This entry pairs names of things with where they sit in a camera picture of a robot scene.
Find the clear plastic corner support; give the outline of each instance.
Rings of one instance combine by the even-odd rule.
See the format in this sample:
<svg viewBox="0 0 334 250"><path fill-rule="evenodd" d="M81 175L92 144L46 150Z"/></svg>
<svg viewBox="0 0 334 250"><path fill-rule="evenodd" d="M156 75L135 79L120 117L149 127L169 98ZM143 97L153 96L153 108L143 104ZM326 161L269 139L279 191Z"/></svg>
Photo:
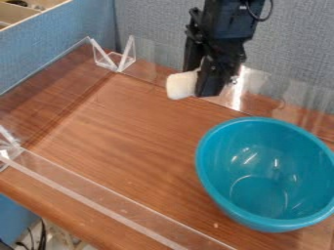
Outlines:
<svg viewBox="0 0 334 250"><path fill-rule="evenodd" d="M93 59L97 66L101 66L110 71L123 72L136 62L136 45L135 37L129 36L123 55L114 52L105 53L97 42L89 39L92 45Z"/></svg>

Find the acrylic bracket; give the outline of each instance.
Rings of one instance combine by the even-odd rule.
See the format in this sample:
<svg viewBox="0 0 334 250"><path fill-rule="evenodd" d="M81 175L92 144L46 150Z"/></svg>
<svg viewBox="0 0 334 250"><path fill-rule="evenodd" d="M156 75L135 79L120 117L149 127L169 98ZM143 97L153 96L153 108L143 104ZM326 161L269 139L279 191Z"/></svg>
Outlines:
<svg viewBox="0 0 334 250"><path fill-rule="evenodd" d="M97 42L89 38L92 45L93 59L97 66L114 72L123 72L136 61L135 37L129 36L123 55L114 52L105 53Z"/></svg>
<svg viewBox="0 0 334 250"><path fill-rule="evenodd" d="M22 153L18 141L9 131L0 125L0 156L4 158L16 158ZM4 162L0 163L0 173L9 167Z"/></svg>

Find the blue bowl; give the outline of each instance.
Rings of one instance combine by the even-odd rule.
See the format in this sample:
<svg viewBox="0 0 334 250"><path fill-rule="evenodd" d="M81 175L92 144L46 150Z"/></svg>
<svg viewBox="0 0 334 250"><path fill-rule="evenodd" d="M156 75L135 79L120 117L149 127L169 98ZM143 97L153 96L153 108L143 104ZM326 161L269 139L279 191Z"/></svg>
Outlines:
<svg viewBox="0 0 334 250"><path fill-rule="evenodd" d="M299 229L334 212L332 152L287 122L248 117L217 125L199 142L195 167L221 210L251 229Z"/></svg>

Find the blue fabric wall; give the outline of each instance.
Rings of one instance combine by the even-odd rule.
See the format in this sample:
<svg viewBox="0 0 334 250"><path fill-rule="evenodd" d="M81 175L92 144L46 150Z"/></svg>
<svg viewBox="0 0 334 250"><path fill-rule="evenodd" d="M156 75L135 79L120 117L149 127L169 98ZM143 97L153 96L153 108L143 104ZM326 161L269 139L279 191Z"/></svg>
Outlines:
<svg viewBox="0 0 334 250"><path fill-rule="evenodd" d="M0 94L82 38L113 49L113 0L73 0L0 32Z"/></svg>

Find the white object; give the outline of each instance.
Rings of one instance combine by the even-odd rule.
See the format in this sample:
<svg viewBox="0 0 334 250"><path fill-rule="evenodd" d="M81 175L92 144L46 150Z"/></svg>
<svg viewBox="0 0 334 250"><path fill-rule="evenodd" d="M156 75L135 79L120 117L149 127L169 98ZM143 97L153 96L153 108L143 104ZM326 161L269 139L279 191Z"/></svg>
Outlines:
<svg viewBox="0 0 334 250"><path fill-rule="evenodd" d="M172 100L192 97L195 95L195 83L197 69L184 73L171 74L167 78L167 96Z"/></svg>

